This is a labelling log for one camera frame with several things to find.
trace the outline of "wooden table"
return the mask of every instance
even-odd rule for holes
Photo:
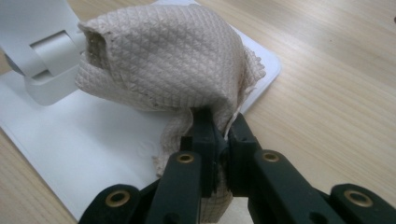
[[[69,0],[82,20],[151,2]],[[262,146],[286,155],[317,189],[353,183],[396,206],[396,2],[199,3],[282,62],[246,115]],[[0,67],[9,70],[4,57]],[[222,223],[251,222],[245,206],[236,200]],[[4,133],[0,223],[76,223]]]

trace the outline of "white plastic clip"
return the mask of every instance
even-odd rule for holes
[[[85,49],[77,24],[65,0],[0,2],[0,47],[41,105],[51,105],[77,89],[74,79]]]

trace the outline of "towel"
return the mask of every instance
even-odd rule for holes
[[[260,58],[206,7],[126,7],[78,27],[87,39],[76,78],[81,90],[141,110],[175,111],[154,159],[158,175],[188,134],[192,108],[209,107],[226,136],[265,75]],[[216,193],[202,199],[203,223],[217,222],[232,200],[221,168],[219,179]]]

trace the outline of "waffle-textured fabric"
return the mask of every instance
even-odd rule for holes
[[[226,135],[241,104],[265,73],[239,35],[197,6],[127,7],[79,25],[87,37],[76,79],[83,91],[142,110],[171,110],[155,159],[159,175],[192,124],[191,108],[210,107]],[[202,199],[201,221],[217,222],[231,202],[225,178]]]

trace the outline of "textured cloth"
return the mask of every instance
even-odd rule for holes
[[[90,94],[143,110],[171,110],[155,159],[159,175],[192,125],[192,107],[210,107],[226,135],[264,76],[260,58],[216,13],[190,5],[127,7],[79,28],[87,37],[76,79]],[[217,193],[202,199],[202,222],[217,222],[232,194],[220,172]]]

